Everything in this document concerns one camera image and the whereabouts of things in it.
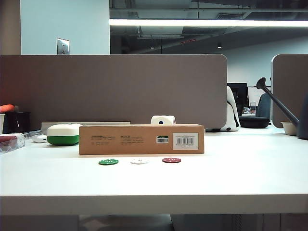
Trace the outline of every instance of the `cubicle partition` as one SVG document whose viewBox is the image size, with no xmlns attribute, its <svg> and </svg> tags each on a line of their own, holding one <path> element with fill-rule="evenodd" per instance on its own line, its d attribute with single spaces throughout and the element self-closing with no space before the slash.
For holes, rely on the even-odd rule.
<svg viewBox="0 0 308 231">
<path fill-rule="evenodd" d="M 223 55 L 8 55 L 0 57 L 1 104 L 41 122 L 130 121 L 174 115 L 177 123 L 226 122 Z"/>
<path fill-rule="evenodd" d="M 272 93 L 300 117 L 304 97 L 308 94 L 308 54 L 279 54 L 273 58 Z M 282 128 L 281 122 L 289 121 L 275 103 L 272 118 L 278 128 Z"/>
</svg>

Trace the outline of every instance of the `fluorescent light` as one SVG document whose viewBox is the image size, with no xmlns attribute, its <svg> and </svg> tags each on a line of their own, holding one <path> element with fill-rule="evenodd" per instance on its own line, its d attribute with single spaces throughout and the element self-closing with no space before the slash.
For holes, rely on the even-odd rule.
<svg viewBox="0 0 308 231">
<path fill-rule="evenodd" d="M 308 21 L 189 20 L 189 19 L 109 19 L 111 26 L 265 26 L 308 27 Z"/>
</svg>

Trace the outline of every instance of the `green poker chip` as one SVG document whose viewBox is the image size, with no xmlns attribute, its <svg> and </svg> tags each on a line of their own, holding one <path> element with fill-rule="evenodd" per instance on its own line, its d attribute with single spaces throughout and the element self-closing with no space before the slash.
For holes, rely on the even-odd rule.
<svg viewBox="0 0 308 231">
<path fill-rule="evenodd" d="M 119 163 L 119 161 L 115 160 L 115 159 L 106 159 L 106 160 L 101 160 L 98 163 L 100 165 L 115 165 L 115 164 Z"/>
</svg>

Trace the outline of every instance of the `white poker chip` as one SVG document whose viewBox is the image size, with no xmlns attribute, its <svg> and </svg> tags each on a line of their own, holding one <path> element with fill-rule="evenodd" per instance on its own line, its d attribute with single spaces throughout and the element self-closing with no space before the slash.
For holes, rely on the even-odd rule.
<svg viewBox="0 0 308 231">
<path fill-rule="evenodd" d="M 149 160 L 139 158 L 139 159 L 133 159 L 130 162 L 135 165 L 143 165 L 143 164 L 148 163 Z"/>
</svg>

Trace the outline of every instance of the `wall plate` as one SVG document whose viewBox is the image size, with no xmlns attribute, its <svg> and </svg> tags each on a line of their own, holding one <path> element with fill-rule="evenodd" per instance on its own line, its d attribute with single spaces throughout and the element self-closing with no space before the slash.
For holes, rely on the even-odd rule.
<svg viewBox="0 0 308 231">
<path fill-rule="evenodd" d="M 57 38 L 57 54 L 69 54 L 69 40 Z"/>
</svg>

